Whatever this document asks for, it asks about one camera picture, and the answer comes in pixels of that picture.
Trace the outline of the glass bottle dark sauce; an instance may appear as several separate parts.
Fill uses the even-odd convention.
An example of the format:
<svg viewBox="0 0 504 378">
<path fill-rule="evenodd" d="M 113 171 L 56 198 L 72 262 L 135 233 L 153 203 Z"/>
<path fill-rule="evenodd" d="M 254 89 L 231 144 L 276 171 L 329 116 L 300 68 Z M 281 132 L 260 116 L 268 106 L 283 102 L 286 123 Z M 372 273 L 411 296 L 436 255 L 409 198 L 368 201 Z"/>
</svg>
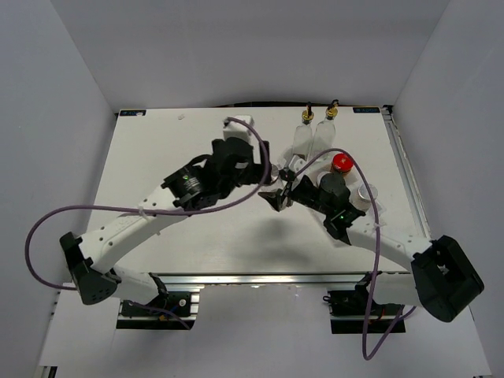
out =
<svg viewBox="0 0 504 378">
<path fill-rule="evenodd" d="M 309 154 L 310 144 L 313 139 L 311 123 L 314 118 L 312 104 L 308 102 L 302 111 L 301 124 L 296 127 L 292 143 L 293 155 L 306 159 Z"/>
</svg>

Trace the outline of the clear glass oil bottle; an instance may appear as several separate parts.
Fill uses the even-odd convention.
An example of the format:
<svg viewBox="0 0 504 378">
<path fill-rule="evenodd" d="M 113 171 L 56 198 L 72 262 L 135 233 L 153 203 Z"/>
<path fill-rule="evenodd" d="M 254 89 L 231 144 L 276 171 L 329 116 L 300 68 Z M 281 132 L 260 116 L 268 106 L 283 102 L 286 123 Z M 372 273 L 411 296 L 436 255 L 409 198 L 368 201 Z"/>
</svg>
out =
<svg viewBox="0 0 504 378">
<path fill-rule="evenodd" d="M 325 110 L 324 119 L 317 124 L 310 150 L 312 156 L 332 147 L 335 138 L 334 120 L 338 114 L 338 104 L 338 99 L 333 100 Z"/>
</svg>

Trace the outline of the red lid sauce jar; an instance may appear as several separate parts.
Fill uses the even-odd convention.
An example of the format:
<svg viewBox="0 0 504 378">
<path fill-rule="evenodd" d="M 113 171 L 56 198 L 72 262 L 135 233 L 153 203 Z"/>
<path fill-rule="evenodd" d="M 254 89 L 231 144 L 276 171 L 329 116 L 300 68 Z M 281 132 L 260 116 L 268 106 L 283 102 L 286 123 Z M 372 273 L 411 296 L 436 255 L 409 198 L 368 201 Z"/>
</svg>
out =
<svg viewBox="0 0 504 378">
<path fill-rule="evenodd" d="M 339 152 L 332 158 L 331 171 L 337 172 L 342 177 L 349 175 L 353 167 L 353 161 L 345 153 Z"/>
</svg>

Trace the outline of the blue label salt shaker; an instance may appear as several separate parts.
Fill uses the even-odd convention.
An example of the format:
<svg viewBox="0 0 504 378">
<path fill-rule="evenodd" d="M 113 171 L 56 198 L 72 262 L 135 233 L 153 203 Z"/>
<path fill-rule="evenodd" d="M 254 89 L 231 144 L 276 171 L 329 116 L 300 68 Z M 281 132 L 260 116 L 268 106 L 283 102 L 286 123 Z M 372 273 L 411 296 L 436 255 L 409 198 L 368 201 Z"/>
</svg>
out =
<svg viewBox="0 0 504 378">
<path fill-rule="evenodd" d="M 369 189 L 370 191 L 368 191 L 364 184 L 361 184 L 353 193 L 352 205 L 363 212 L 367 212 L 372 207 L 372 199 L 377 199 L 378 197 L 376 187 L 370 184 Z"/>
</svg>

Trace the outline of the white powder shaker jar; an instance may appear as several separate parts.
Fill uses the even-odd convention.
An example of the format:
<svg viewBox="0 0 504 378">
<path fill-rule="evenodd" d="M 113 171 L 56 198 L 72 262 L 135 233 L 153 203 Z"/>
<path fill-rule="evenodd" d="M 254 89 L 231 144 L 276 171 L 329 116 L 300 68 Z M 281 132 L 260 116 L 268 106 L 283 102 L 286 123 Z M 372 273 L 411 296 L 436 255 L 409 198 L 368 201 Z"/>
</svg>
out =
<svg viewBox="0 0 504 378">
<path fill-rule="evenodd" d="M 269 185 L 267 186 L 267 188 L 269 190 L 277 190 L 279 188 L 282 188 L 284 186 L 284 183 L 282 181 L 282 179 L 280 178 L 280 171 L 281 171 L 281 167 L 278 166 L 278 165 L 273 165 L 272 168 L 271 168 L 271 173 L 270 173 L 270 176 L 271 176 L 271 182 L 269 183 Z"/>
</svg>

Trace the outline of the dark pepper shaker jar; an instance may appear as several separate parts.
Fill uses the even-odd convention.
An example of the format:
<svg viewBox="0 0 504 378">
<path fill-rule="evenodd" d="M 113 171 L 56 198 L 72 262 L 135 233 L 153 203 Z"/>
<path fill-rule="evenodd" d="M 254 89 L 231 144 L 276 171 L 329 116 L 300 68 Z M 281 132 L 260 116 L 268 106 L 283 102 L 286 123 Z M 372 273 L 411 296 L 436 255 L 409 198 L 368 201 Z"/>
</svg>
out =
<svg viewBox="0 0 504 378">
<path fill-rule="evenodd" d="M 320 186 L 321 185 L 321 182 L 322 180 L 326 177 L 326 176 L 331 176 L 332 175 L 332 172 L 321 172 L 318 176 L 317 176 L 317 186 Z"/>
</svg>

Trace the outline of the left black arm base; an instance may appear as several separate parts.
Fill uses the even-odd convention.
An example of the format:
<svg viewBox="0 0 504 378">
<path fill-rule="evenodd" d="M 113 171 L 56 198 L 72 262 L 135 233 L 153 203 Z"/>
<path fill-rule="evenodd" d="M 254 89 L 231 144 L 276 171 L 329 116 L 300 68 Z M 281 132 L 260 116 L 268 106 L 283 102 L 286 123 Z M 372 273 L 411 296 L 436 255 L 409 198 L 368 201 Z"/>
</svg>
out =
<svg viewBox="0 0 504 378">
<path fill-rule="evenodd" d="M 172 282 L 169 276 L 156 275 L 163 288 L 145 295 L 137 286 L 120 285 L 113 294 L 120 300 L 118 329 L 188 331 L 198 314 L 201 285 Z"/>
</svg>

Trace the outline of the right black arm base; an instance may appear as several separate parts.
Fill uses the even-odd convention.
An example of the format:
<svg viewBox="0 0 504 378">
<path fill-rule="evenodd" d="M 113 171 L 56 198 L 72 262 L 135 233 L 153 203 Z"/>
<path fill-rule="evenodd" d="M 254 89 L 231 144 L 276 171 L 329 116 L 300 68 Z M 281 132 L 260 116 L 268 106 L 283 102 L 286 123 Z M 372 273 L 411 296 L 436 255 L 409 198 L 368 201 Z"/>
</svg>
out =
<svg viewBox="0 0 504 378">
<path fill-rule="evenodd" d="M 371 282 L 368 272 L 350 290 L 330 290 L 323 301 L 328 305 L 333 335 L 360 335 L 363 331 L 365 309 Z M 369 334 L 384 334 L 391 325 L 400 305 L 378 304 L 372 301 L 368 321 Z"/>
</svg>

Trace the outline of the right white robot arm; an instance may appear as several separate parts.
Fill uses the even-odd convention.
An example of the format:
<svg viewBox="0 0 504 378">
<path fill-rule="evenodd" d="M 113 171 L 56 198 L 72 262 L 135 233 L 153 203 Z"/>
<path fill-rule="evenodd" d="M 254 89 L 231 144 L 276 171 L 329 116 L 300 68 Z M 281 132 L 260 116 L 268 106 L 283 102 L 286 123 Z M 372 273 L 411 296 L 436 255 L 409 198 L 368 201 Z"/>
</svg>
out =
<svg viewBox="0 0 504 378">
<path fill-rule="evenodd" d="M 319 183 L 304 176 L 283 186 L 260 191 L 276 211 L 297 203 L 323 216 L 323 226 L 334 239 L 372 251 L 404 268 L 403 273 L 369 274 L 355 287 L 356 306 L 372 314 L 385 304 L 416 306 L 435 319 L 451 322 L 484 291 L 484 283 L 460 244 L 409 235 L 387 225 L 350 203 L 350 190 L 337 172 L 322 175 Z"/>
</svg>

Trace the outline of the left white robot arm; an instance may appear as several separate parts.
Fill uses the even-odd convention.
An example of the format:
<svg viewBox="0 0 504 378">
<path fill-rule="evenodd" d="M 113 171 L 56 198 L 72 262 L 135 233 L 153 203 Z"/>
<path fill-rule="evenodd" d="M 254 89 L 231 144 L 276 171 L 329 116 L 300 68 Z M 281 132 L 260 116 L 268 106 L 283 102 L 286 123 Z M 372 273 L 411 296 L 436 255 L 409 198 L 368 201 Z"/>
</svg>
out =
<svg viewBox="0 0 504 378">
<path fill-rule="evenodd" d="M 202 154 L 164 178 L 132 212 L 92 232 L 60 238 L 61 248 L 82 303 L 94 305 L 114 297 L 137 302 L 150 314 L 160 313 L 168 292 L 151 272 L 135 272 L 118 262 L 137 246 L 165 228 L 214 206 L 243 185 L 271 180 L 269 145 L 261 147 L 254 162 L 254 148 L 230 137 L 215 139 L 211 154 Z"/>
</svg>

